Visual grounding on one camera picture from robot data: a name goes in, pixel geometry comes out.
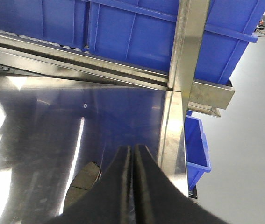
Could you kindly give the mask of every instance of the metal beam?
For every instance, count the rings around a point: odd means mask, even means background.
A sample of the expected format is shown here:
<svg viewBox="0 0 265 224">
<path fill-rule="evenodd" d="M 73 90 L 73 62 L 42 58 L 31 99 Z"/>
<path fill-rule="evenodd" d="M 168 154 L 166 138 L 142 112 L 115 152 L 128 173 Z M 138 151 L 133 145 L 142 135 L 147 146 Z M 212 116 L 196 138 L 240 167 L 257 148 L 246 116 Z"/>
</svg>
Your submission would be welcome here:
<svg viewBox="0 0 265 224">
<path fill-rule="evenodd" d="M 209 0 L 181 0 L 179 5 L 168 87 L 181 92 L 184 118 L 208 8 Z"/>
</svg>

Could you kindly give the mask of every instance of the black object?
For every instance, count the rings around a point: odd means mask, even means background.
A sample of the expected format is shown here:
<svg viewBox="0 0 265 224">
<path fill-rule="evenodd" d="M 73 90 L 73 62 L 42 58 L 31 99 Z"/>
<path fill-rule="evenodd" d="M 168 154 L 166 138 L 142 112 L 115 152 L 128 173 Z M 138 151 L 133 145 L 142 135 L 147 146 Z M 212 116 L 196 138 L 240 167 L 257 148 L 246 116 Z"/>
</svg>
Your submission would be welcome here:
<svg viewBox="0 0 265 224">
<path fill-rule="evenodd" d="M 120 147 L 92 189 L 47 224 L 127 224 L 131 167 L 130 147 Z M 137 224 L 226 223 L 181 194 L 145 145 L 135 146 L 132 179 Z"/>
<path fill-rule="evenodd" d="M 120 147 L 109 169 L 88 193 L 47 224 L 126 224 L 131 166 L 130 147 Z"/>
</svg>

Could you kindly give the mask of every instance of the metal table surface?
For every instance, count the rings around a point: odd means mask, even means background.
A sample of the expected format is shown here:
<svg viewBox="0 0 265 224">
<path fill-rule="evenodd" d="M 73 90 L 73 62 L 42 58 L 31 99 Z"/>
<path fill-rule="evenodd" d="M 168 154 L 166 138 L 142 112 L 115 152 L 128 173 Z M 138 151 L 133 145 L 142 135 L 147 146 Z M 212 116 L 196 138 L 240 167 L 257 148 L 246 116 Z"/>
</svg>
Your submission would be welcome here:
<svg viewBox="0 0 265 224">
<path fill-rule="evenodd" d="M 146 144 L 156 158 L 164 100 L 164 91 L 0 76 L 0 223 L 58 215 L 75 174 L 90 161 L 104 172 L 120 145 Z"/>
</svg>

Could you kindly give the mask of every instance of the blue storage crate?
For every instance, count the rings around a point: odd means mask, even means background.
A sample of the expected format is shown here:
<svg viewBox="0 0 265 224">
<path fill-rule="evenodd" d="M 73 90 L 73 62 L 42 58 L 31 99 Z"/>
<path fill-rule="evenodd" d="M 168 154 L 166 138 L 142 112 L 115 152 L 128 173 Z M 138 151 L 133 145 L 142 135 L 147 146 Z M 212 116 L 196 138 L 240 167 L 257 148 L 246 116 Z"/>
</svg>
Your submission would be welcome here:
<svg viewBox="0 0 265 224">
<path fill-rule="evenodd" d="M 179 0 L 140 1 L 138 6 L 136 0 L 90 2 L 90 53 L 157 70 L 169 69 Z"/>
<path fill-rule="evenodd" d="M 0 30 L 83 48 L 88 4 L 87 0 L 0 0 Z"/>
<path fill-rule="evenodd" d="M 226 84 L 265 11 L 265 0 L 211 0 L 195 77 Z"/>
<path fill-rule="evenodd" d="M 168 72 L 178 0 L 90 0 L 90 53 Z M 195 78 L 226 84 L 265 0 L 211 0 Z"/>
<path fill-rule="evenodd" d="M 186 116 L 184 130 L 188 189 L 192 190 L 202 175 L 211 171 L 211 164 L 201 120 Z"/>
</svg>

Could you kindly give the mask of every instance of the gray floor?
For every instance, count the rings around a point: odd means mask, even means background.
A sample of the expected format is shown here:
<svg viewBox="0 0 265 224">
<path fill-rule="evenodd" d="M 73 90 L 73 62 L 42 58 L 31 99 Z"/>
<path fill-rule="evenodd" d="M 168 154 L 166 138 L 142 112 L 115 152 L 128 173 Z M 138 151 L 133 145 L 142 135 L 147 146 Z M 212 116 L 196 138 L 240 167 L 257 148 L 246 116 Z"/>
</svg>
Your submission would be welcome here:
<svg viewBox="0 0 265 224">
<path fill-rule="evenodd" d="M 265 224 L 265 38 L 249 44 L 231 81 L 236 93 L 221 119 L 194 114 L 212 162 L 199 204 L 232 224 Z"/>
</svg>

